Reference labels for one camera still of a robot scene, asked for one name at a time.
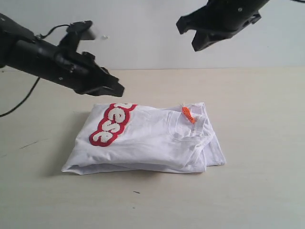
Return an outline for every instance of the table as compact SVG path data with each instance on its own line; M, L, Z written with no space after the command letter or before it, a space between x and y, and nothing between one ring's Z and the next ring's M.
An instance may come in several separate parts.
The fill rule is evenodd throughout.
M123 98L41 80L0 118L1 229L305 228L305 67L114 71ZM0 113L35 77L0 73ZM227 165L196 175L60 171L94 103L205 102Z

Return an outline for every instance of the orange tag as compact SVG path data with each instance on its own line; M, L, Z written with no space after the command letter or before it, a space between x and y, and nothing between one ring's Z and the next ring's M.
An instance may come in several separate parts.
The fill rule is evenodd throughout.
M192 117L190 109L187 107L182 107L182 113L184 114L184 116L192 123L194 124L196 122L196 120Z

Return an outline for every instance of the black cable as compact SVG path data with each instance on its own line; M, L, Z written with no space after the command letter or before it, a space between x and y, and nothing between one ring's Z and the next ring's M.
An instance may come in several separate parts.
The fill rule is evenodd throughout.
M32 94L34 88L36 87L38 81L40 80L40 77L37 78L37 80L35 81L33 87L30 89L29 93L27 94L27 96L17 105L15 106L13 109L11 109L10 111L4 113L4 114L0 114L0 118L9 115L10 113L12 113L14 110L16 110L18 107L20 107L30 96L30 94Z
M300 2L300 3L305 3L305 0L291 0L291 1L296 1L296 2Z
M53 27L46 35L38 35L39 39L45 39L46 37L48 37L55 29L59 28L59 27L63 27L63 26L69 26L68 24L64 24L64 25L58 25Z

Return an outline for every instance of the red printed logo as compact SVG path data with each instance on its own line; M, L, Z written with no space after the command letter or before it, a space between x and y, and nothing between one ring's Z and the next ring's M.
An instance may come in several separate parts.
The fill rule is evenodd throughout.
M136 106L136 104L110 104L97 127L97 131L90 135L90 143L93 146L109 146L123 133L130 119L130 111Z

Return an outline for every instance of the black mark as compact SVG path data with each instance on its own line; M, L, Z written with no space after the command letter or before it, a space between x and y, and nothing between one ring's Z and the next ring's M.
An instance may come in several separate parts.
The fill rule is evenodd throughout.
M35 141L35 142L31 143L31 144L28 144L28 145L26 145L26 146L23 146L23 147L19 148L19 149L24 149L24 148L26 148L26 147L28 147L28 146L31 146L31 145L36 144L36 143L39 143L39 142L44 141L44 140L48 140L48 138L45 138L45 139L43 139L43 140L37 140L37 141Z

